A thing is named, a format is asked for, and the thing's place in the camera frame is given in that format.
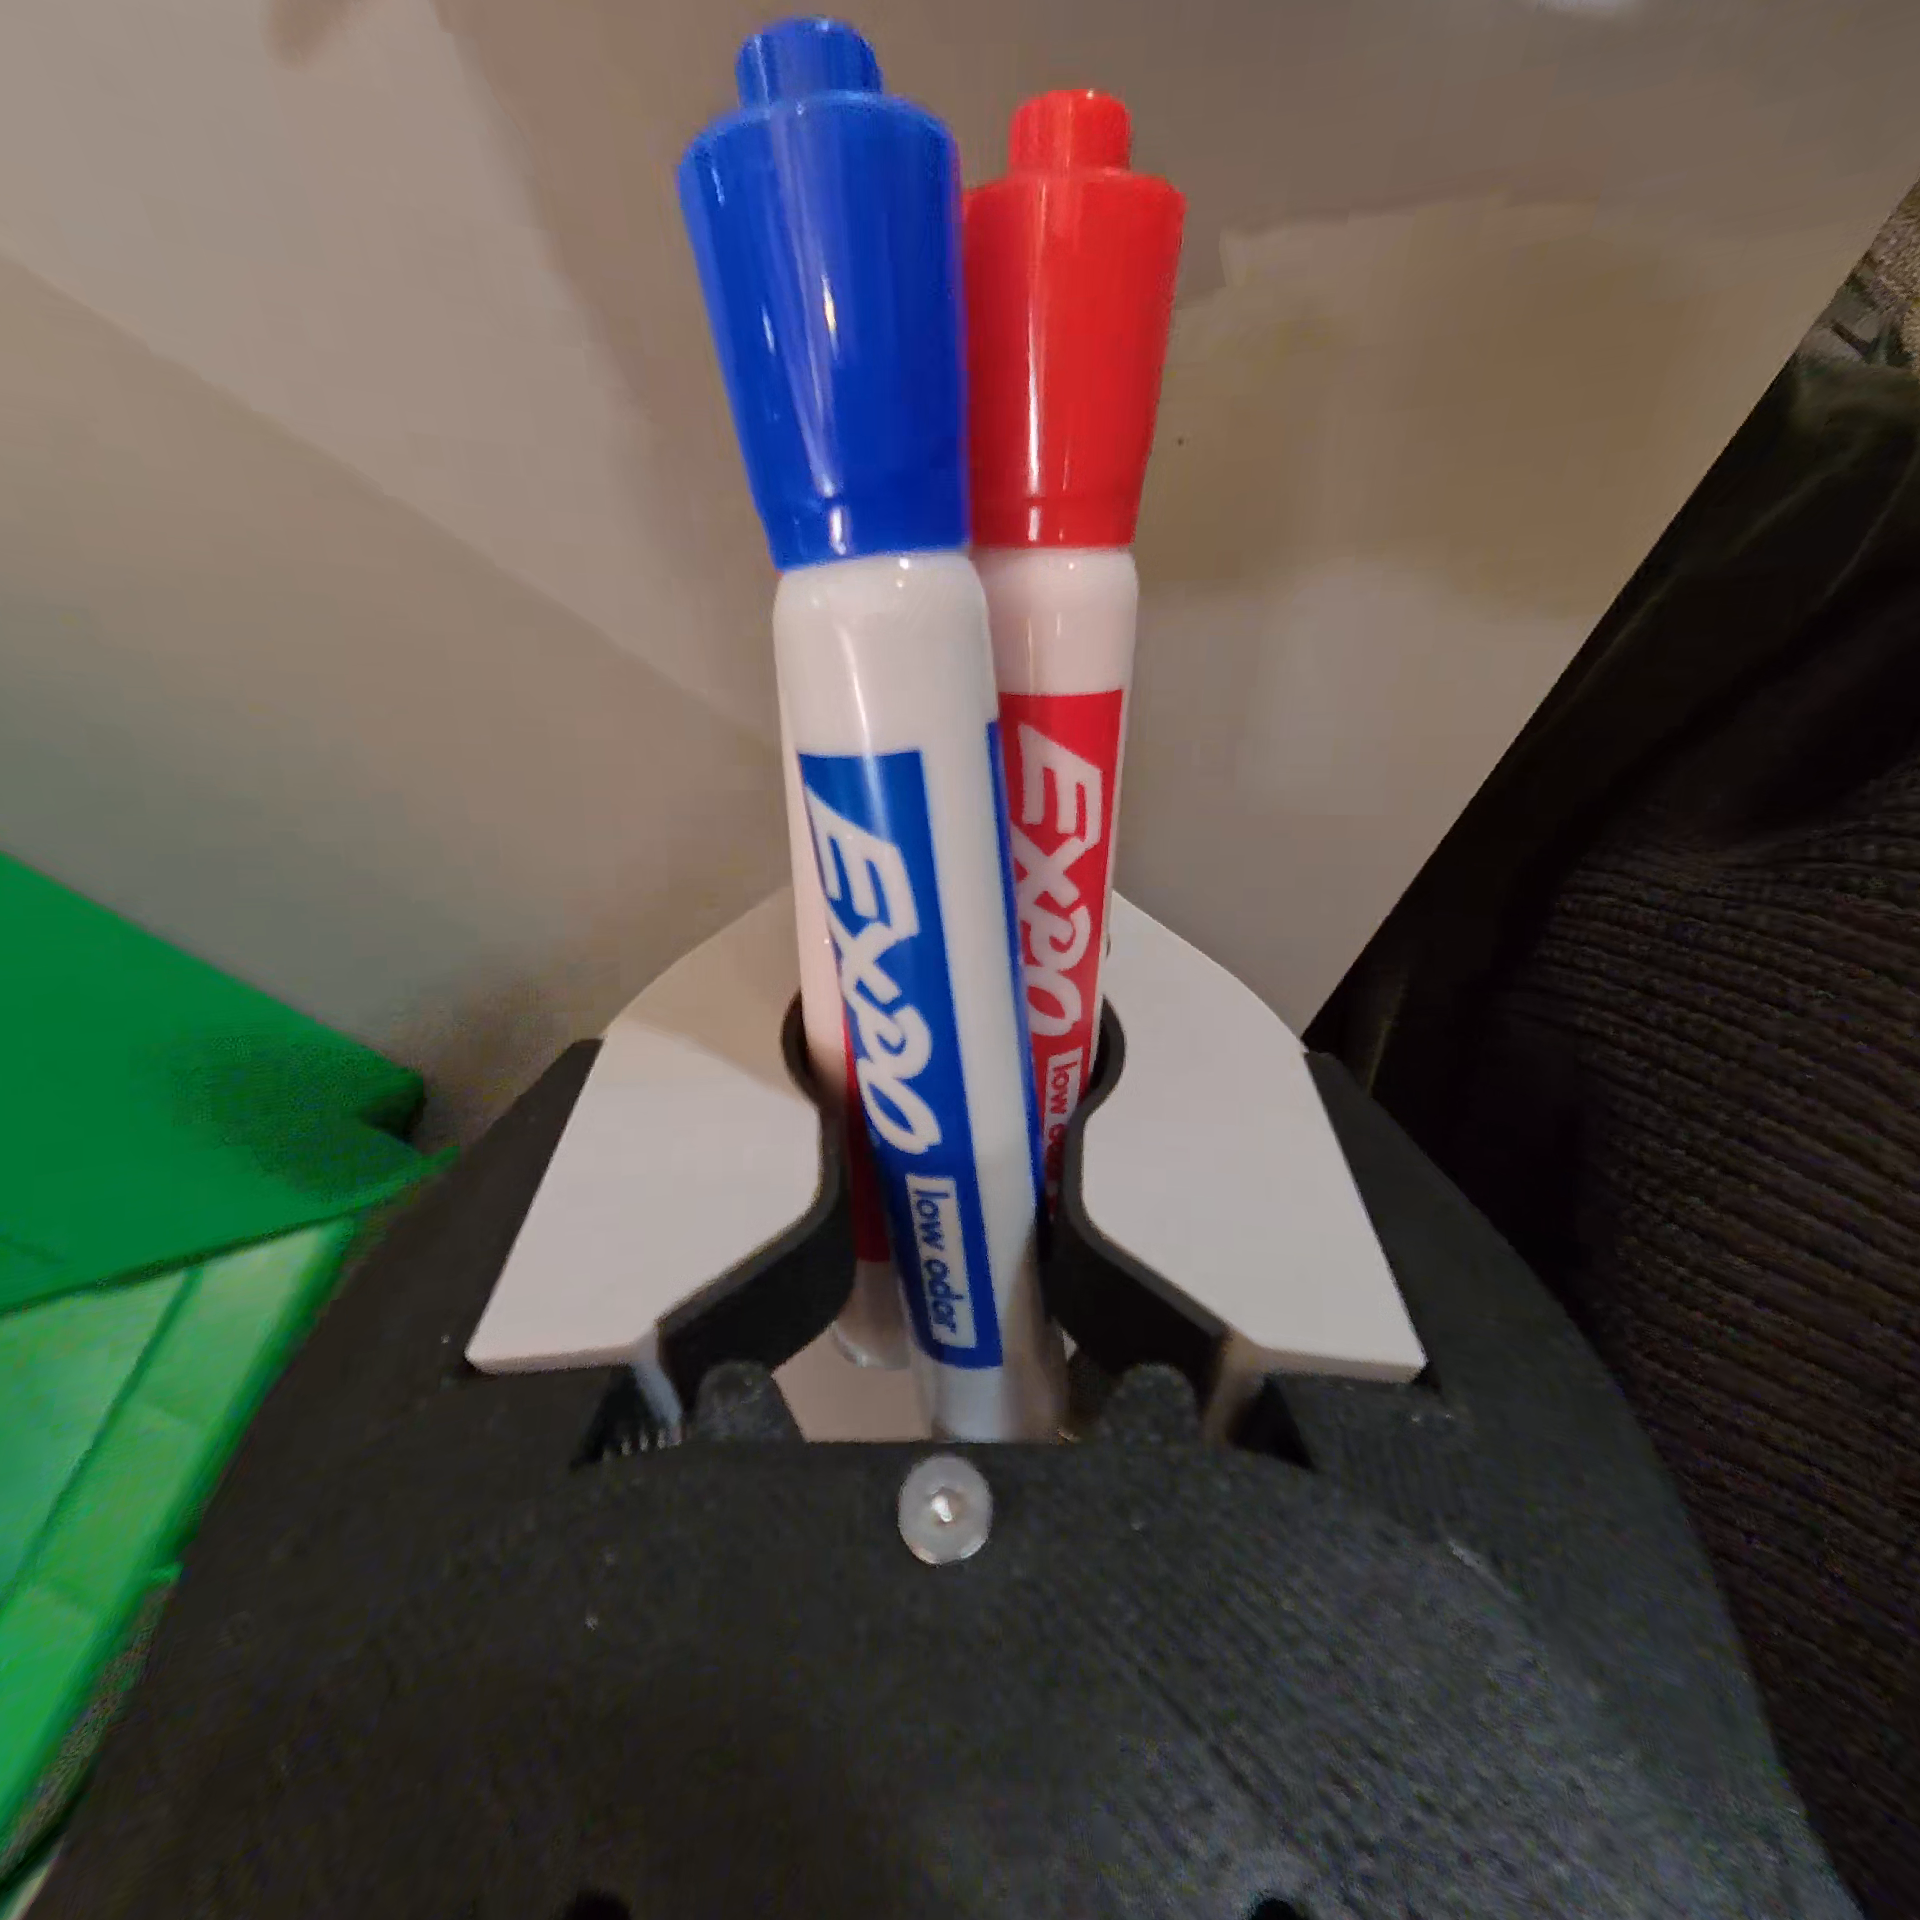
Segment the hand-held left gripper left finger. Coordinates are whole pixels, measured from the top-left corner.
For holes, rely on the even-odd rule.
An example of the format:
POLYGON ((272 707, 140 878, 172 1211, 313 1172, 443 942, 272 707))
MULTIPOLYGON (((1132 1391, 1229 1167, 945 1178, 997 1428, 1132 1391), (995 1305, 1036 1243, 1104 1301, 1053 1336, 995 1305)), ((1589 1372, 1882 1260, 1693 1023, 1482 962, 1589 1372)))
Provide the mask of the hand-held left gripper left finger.
POLYGON ((486 1376, 636 1365, 666 1323, 796 1231, 824 1118, 786 1051, 792 900, 762 900, 660 973, 601 1032, 468 1336, 486 1376))

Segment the green plastic bin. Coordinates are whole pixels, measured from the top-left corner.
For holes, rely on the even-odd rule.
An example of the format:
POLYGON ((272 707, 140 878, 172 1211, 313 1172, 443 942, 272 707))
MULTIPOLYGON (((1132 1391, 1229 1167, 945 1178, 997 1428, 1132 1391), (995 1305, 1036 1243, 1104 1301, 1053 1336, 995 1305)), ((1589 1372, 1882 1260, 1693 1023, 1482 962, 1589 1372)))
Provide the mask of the green plastic bin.
POLYGON ((423 1083, 2 863, 2 1873, 49 1851, 423 1083))

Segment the red dry-erase marker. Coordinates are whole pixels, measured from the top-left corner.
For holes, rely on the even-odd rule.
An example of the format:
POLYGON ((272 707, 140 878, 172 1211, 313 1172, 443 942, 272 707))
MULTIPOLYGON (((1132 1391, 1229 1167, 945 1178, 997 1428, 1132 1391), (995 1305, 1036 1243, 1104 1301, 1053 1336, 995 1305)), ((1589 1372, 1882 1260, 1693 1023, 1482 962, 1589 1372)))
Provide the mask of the red dry-erase marker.
POLYGON ((847 1025, 841 1026, 841 1057, 854 1278, 831 1335, 854 1366, 900 1372, 907 1369, 907 1324, 847 1025))
POLYGON ((1133 543, 1185 198, 1126 105, 1015 109, 965 195, 972 564, 985 596, 1044 1195, 1092 1083, 1136 669, 1133 543))

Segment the blue dry-erase marker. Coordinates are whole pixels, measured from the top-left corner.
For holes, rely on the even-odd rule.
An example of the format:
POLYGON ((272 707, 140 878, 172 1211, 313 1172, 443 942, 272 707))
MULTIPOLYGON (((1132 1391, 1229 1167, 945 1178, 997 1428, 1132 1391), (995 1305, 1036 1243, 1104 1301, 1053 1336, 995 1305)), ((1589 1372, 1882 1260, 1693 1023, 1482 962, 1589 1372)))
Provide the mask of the blue dry-erase marker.
POLYGON ((962 181, 862 32, 738 50, 683 227, 771 560, 797 815, 929 1430, 1053 1443, 1044 1164, 990 612, 969 554, 962 181))

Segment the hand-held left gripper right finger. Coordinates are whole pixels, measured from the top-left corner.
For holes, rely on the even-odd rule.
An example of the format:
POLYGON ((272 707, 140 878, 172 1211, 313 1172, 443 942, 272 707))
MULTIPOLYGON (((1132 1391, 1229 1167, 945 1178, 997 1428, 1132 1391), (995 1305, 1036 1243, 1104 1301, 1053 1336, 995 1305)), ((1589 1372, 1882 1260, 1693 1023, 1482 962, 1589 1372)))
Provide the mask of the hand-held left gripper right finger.
POLYGON ((1112 1379, 1177 1372, 1206 1433, 1274 1376, 1414 1382, 1423 1345, 1304 1044, 1138 907, 1110 931, 1052 1228, 1062 1331, 1112 1379))

